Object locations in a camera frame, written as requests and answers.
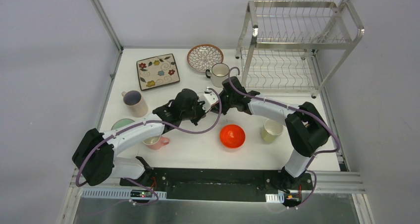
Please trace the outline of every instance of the floral plate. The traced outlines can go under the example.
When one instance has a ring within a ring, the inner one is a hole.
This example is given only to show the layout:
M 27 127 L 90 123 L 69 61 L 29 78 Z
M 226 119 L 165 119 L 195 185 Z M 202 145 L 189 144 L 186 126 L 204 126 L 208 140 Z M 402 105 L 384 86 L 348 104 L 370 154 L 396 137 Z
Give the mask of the floral plate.
M 140 90 L 145 91 L 179 82 L 173 54 L 155 56 L 136 62 Z
M 187 61 L 193 69 L 205 72 L 213 65 L 223 62 L 223 53 L 218 47 L 210 44 L 198 45 L 188 52 Z

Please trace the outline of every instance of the robotic arm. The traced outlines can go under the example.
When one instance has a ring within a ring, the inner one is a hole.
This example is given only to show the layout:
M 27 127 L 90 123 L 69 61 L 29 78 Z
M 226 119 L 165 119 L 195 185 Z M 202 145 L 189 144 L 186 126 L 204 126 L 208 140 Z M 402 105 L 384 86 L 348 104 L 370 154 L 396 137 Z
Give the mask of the robotic arm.
M 256 91 L 247 93 L 236 77 L 232 77 L 231 82 L 244 94 L 264 98 Z M 178 127 L 181 121 L 190 120 L 197 125 L 210 110 L 226 114 L 230 108 L 236 108 L 240 112 L 270 118 L 287 127 L 294 151 L 279 173 L 278 179 L 270 182 L 275 188 L 289 192 L 288 189 L 304 174 L 315 151 L 327 142 L 329 133 L 318 121 L 306 114 L 237 93 L 228 80 L 223 82 L 223 91 L 219 97 L 221 111 L 219 111 L 219 101 L 213 91 L 207 90 L 198 97 L 194 91 L 183 89 L 174 100 L 154 109 L 152 114 L 136 123 L 104 133 L 99 133 L 96 129 L 89 130 L 72 160 L 81 169 L 91 150 L 102 142 L 103 145 L 93 152 L 83 168 L 82 174 L 87 183 L 94 186 L 109 177 L 138 179 L 145 172 L 147 163 L 141 158 L 117 157 L 122 151 L 150 137 L 169 132 L 174 129 L 173 126 Z M 305 102 L 299 108 L 322 120 L 313 104 Z

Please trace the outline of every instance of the dish rack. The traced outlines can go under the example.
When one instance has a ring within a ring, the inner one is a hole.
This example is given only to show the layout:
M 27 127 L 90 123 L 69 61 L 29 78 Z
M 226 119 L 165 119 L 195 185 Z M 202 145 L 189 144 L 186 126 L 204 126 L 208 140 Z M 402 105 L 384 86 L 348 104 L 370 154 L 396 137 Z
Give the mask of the dish rack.
M 348 10 L 357 33 L 352 39 L 342 18 Z M 249 21 L 249 48 L 242 47 Z M 365 30 L 350 2 L 333 0 L 249 1 L 236 49 L 242 58 L 242 85 L 249 89 L 310 92 L 317 96 L 362 39 Z M 312 59 L 317 50 L 344 50 L 320 82 Z

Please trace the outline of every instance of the white wall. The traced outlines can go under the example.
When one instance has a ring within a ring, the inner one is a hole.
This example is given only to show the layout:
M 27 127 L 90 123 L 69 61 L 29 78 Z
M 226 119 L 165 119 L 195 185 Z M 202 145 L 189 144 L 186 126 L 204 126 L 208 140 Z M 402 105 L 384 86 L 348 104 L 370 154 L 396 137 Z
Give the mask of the white wall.
M 101 3 L 123 46 L 193 47 L 206 43 L 236 47 L 248 1 L 101 0 Z
M 117 51 L 90 0 L 0 0 L 0 223 L 52 224 Z
M 328 84 L 344 154 L 362 173 L 376 223 L 418 223 L 420 2 L 351 2 L 366 33 Z

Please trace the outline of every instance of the orange bowl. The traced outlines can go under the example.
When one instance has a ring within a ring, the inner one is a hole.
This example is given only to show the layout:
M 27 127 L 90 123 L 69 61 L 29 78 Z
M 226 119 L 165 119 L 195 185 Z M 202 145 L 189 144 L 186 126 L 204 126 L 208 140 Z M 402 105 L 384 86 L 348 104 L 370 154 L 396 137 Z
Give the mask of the orange bowl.
M 235 149 L 245 142 L 245 132 L 238 125 L 226 125 L 220 131 L 220 140 L 225 147 Z

